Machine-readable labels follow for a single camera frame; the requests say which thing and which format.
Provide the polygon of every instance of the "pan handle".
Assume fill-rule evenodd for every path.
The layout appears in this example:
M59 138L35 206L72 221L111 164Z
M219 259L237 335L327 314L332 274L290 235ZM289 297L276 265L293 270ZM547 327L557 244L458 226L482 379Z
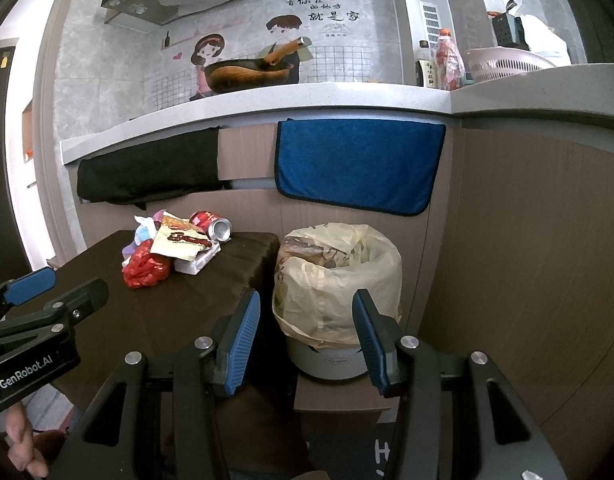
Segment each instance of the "pan handle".
M287 44L284 44L277 50L270 52L266 56L263 57L264 63L274 66L276 65L284 56L288 54L293 54L296 50L302 48L303 46L309 46L311 44L311 40L306 36L302 36L297 40L293 40Z

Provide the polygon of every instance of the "white countertop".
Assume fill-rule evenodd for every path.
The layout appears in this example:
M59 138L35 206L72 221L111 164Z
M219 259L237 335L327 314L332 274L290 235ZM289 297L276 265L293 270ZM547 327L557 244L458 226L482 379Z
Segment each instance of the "white countertop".
M614 119L614 64L551 68L453 92L384 83L306 83L217 95L165 108L99 134L63 140L62 162L69 164L119 142L182 124L253 112L331 107L442 116L548 111L560 116L586 114Z

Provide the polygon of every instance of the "cartoon boy hair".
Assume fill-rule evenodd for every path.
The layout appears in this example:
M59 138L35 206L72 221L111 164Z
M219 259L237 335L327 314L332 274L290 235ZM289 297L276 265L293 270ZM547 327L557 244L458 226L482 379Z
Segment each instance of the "cartoon boy hair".
M271 30L275 26L280 28L300 28L302 20L295 14L284 14L282 16L276 16L270 19L267 24L267 30Z
M196 43L196 48L194 48L194 53L191 56L192 64L196 66L203 66L205 64L206 59L198 55L198 51L205 45L217 46L218 50L216 50L212 56L217 57L222 52L222 49L225 48L225 39L220 34L209 34L203 38L200 38L198 43Z

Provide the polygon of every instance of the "bottle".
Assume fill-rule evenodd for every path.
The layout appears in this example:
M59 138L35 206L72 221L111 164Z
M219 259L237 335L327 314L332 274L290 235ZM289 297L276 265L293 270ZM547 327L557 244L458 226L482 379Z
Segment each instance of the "bottle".
M429 48L429 42L420 40L420 48L416 52L416 85L427 88L437 87L436 63Z
M436 70L439 89L457 90L465 85L465 65L448 28L440 29L436 50Z

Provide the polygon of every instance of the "pile of trash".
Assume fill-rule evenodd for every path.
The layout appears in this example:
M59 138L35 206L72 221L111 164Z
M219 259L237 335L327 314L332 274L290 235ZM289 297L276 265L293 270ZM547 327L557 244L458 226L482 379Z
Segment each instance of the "pile of trash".
M198 274L231 237L231 222L209 211L182 219L165 210L150 218L134 217L139 227L122 250L122 277L130 288L165 280L171 267Z

